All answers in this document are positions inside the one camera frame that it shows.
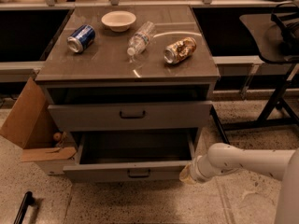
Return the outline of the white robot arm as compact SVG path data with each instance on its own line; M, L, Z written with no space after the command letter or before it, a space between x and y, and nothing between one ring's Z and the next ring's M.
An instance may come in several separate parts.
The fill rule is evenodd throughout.
M299 224L299 149L241 149L224 143L196 156L179 174L187 184L205 183L239 169L281 181L274 224Z

